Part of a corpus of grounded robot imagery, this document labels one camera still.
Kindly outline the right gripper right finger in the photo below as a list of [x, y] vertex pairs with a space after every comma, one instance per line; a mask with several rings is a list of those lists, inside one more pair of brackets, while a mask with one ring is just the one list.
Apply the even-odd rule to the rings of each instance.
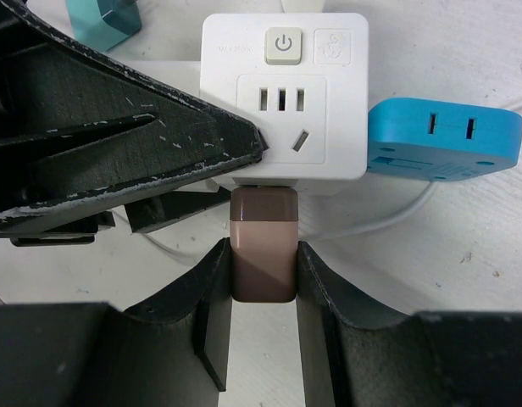
[[297, 251], [308, 406], [522, 406], [522, 312], [405, 315]]

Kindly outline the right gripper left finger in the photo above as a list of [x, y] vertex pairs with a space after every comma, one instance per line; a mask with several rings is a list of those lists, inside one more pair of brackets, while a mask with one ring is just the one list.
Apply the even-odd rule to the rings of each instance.
[[230, 241], [126, 310], [1, 304], [0, 406], [215, 406], [230, 345]]

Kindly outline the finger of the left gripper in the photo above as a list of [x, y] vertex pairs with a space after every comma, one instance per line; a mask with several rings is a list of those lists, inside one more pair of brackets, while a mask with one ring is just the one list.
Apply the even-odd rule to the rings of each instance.
[[251, 121], [0, 1], [0, 233], [44, 233], [263, 152]]
[[[230, 202], [230, 191], [168, 192], [125, 206], [126, 220], [134, 233], [149, 233]], [[115, 226], [114, 216], [107, 210], [63, 226], [38, 232], [14, 235], [16, 247], [82, 245], [95, 242], [98, 232]]]

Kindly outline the teal USB charger plug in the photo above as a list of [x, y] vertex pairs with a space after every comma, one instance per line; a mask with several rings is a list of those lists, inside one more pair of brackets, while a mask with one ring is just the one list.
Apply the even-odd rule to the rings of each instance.
[[137, 1], [66, 0], [76, 41], [100, 53], [134, 36], [142, 28]]

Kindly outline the pink brown charger plug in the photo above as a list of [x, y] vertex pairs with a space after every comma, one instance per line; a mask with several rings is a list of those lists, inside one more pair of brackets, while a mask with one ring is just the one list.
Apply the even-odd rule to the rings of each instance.
[[230, 197], [232, 296], [291, 302], [297, 293], [298, 195], [288, 187], [239, 187]]

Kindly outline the white cube power socket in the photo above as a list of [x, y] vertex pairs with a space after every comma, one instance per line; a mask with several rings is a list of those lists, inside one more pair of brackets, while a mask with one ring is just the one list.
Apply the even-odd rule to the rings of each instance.
[[336, 194], [367, 169], [369, 23], [355, 13], [210, 15], [200, 95], [252, 121], [267, 146], [221, 186]]

